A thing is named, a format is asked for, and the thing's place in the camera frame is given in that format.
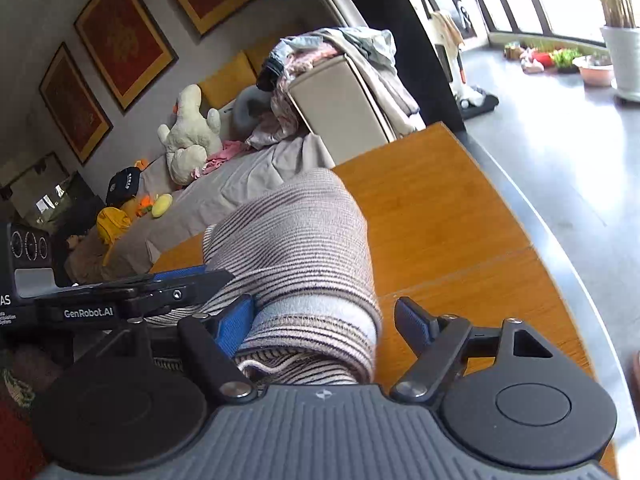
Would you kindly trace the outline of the brown ribbed sweater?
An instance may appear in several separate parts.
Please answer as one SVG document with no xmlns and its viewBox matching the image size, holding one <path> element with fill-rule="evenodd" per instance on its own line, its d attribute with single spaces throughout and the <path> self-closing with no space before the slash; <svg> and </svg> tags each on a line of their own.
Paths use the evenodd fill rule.
<svg viewBox="0 0 640 480">
<path fill-rule="evenodd" d="M 218 314 L 247 294 L 256 315 L 232 359 L 256 384 L 372 382 L 382 313 L 368 226 L 333 171 L 299 174 L 207 228 L 203 258 L 233 280 L 200 306 L 151 318 L 153 327 Z"/>
</svg>

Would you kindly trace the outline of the yellow small plush toy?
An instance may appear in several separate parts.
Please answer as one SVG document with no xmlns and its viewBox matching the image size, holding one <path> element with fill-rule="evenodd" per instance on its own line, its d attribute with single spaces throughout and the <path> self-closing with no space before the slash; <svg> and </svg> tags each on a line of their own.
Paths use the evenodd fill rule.
<svg viewBox="0 0 640 480">
<path fill-rule="evenodd" d="M 171 194 L 163 194 L 158 196 L 151 209 L 152 217 L 154 219 L 158 219 L 166 214 L 173 201 L 174 199 L 172 198 Z"/>
</svg>

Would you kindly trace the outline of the yellow backpack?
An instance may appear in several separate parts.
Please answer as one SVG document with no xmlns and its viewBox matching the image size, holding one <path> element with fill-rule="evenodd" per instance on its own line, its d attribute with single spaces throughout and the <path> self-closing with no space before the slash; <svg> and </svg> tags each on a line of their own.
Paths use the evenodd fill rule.
<svg viewBox="0 0 640 480">
<path fill-rule="evenodd" d="M 102 264 L 107 265 L 116 242 L 130 229 L 132 221 L 125 211 L 115 207 L 105 207 L 96 218 L 96 232 L 106 246 Z"/>
</svg>

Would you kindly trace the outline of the black cap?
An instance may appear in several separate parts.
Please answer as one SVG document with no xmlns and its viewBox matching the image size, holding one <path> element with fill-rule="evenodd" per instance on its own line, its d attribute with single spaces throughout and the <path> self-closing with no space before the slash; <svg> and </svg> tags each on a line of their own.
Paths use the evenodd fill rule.
<svg viewBox="0 0 640 480">
<path fill-rule="evenodd" d="M 119 208 L 132 198 L 135 198 L 139 191 L 141 170 L 131 166 L 120 170 L 111 177 L 107 185 L 105 205 L 107 207 Z"/>
</svg>

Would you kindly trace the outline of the pink cloth on sofa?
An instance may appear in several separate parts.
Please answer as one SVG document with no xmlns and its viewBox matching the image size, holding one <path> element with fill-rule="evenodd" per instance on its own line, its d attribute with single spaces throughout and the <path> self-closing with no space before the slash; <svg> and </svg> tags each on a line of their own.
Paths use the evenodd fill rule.
<svg viewBox="0 0 640 480">
<path fill-rule="evenodd" d="M 244 153 L 245 149 L 246 145 L 240 141 L 222 142 L 222 149 L 219 152 L 208 156 L 203 166 L 195 168 L 191 174 L 192 178 L 199 179 L 200 177 L 206 176 L 206 174 L 211 174 L 232 158 Z"/>
</svg>

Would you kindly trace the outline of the cream plush duck toy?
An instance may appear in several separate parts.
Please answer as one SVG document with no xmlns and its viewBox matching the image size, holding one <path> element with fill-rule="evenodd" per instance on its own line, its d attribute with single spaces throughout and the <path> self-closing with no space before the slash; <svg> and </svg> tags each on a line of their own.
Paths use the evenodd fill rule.
<svg viewBox="0 0 640 480">
<path fill-rule="evenodd" d="M 166 150 L 169 175 L 178 185 L 189 185 L 194 171 L 201 169 L 210 155 L 222 150 L 220 114 L 211 108 L 203 116 L 202 99 L 201 88 L 190 84 L 178 95 L 174 125 L 169 128 L 161 124 L 157 128 Z"/>
</svg>

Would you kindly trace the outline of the grey neck pillow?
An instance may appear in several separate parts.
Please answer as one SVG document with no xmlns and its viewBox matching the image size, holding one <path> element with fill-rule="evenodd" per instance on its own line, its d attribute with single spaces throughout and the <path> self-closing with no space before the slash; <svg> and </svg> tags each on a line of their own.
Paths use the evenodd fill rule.
<svg viewBox="0 0 640 480">
<path fill-rule="evenodd" d="M 236 97 L 231 114 L 232 130 L 235 140 L 246 140 L 262 120 L 262 116 L 271 110 L 271 92 L 265 92 L 256 86 L 249 86 Z"/>
</svg>

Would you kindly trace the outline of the yellow cushion left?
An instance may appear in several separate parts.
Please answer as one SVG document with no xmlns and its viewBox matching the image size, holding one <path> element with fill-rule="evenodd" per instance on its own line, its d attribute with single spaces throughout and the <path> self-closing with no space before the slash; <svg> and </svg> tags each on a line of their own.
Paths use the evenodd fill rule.
<svg viewBox="0 0 640 480">
<path fill-rule="evenodd" d="M 254 86 L 256 75 L 244 51 L 240 51 L 231 61 L 216 73 L 198 83 L 206 103 L 220 110 L 232 102 L 238 94 L 249 86 Z"/>
</svg>

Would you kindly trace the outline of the beige sofa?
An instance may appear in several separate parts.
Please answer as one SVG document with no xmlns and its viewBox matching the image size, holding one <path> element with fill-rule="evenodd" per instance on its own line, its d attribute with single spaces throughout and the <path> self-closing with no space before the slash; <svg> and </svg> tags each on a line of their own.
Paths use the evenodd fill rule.
<svg viewBox="0 0 640 480">
<path fill-rule="evenodd" d="M 96 232 L 97 213 L 88 233 L 73 240 L 64 264 L 67 276 L 75 283 L 90 284 L 148 272 L 164 252 L 296 174 L 332 168 L 415 132 L 420 113 L 406 88 L 406 98 L 416 104 L 411 115 L 404 113 L 372 68 L 346 55 L 299 75 L 285 95 L 291 113 L 266 113 L 244 141 L 235 140 L 232 130 L 236 98 L 218 110 L 222 142 L 240 141 L 246 149 L 211 174 L 189 185 L 175 184 L 166 150 L 149 166 L 139 168 L 137 196 L 119 207 L 132 225 L 116 242 L 107 265 L 102 264 L 106 246 Z M 152 206 L 163 194 L 171 194 L 174 201 L 166 214 L 154 219 Z"/>
</svg>

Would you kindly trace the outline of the pink basin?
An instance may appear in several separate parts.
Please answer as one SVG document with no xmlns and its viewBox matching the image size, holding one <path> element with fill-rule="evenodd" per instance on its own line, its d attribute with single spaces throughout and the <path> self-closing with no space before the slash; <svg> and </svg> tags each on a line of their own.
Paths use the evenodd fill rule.
<svg viewBox="0 0 640 480">
<path fill-rule="evenodd" d="M 573 65 L 586 86 L 608 88 L 612 84 L 613 65 L 607 55 L 580 56 L 574 58 Z"/>
</svg>

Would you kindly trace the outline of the white plant pot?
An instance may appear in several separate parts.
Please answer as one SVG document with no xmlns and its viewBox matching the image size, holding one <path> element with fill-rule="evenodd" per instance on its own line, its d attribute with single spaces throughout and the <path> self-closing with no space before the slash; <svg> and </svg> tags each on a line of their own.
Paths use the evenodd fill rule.
<svg viewBox="0 0 640 480">
<path fill-rule="evenodd" d="M 601 28 L 610 55 L 617 94 L 627 101 L 639 101 L 640 32 L 638 28 Z"/>
</svg>

